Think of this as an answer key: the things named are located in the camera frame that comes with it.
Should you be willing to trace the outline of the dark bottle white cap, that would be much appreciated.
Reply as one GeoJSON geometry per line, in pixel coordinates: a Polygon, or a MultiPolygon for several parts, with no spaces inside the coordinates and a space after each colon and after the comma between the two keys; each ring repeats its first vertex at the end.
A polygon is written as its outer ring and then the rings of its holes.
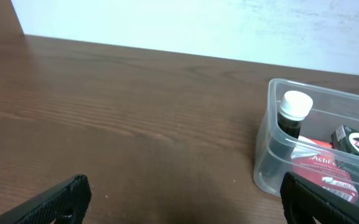
{"type": "MultiPolygon", "coordinates": [[[[290,137],[298,139],[301,124],[309,114],[313,105],[313,99],[301,91],[287,91],[283,95],[277,112],[277,125],[281,131],[290,137]]],[[[289,160],[293,147],[280,143],[278,140],[269,141],[269,149],[272,155],[266,156],[261,168],[263,177],[272,178],[280,174],[284,164],[279,159],[289,160]]]]}

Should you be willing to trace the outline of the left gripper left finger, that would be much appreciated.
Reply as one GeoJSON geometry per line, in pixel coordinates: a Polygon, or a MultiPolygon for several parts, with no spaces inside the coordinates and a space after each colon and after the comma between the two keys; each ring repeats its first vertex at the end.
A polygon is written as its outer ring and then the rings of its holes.
{"type": "Polygon", "coordinates": [[[0,215],[0,224],[81,223],[91,201],[88,177],[74,175],[0,215]]]}

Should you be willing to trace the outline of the red Panadol box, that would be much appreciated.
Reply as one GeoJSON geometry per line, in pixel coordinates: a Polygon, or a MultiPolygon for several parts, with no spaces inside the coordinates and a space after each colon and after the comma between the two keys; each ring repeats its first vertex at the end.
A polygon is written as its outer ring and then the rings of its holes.
{"type": "Polygon", "coordinates": [[[350,174],[337,167],[333,153],[309,149],[305,144],[298,143],[290,158],[292,171],[296,174],[348,202],[358,200],[350,174]]]}

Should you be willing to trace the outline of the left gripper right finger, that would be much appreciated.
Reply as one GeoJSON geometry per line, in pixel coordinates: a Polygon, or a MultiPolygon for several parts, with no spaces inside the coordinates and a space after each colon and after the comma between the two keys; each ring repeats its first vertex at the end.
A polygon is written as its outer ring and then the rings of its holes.
{"type": "Polygon", "coordinates": [[[280,188],[288,224],[359,224],[359,207],[294,172],[280,188]]]}

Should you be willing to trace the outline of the green Zam-Buk box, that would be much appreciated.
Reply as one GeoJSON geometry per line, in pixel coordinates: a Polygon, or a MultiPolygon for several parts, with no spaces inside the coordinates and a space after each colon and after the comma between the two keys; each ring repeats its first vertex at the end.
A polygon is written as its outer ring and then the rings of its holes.
{"type": "Polygon", "coordinates": [[[346,125],[337,128],[331,135],[334,149],[359,156],[359,131],[346,125]]]}

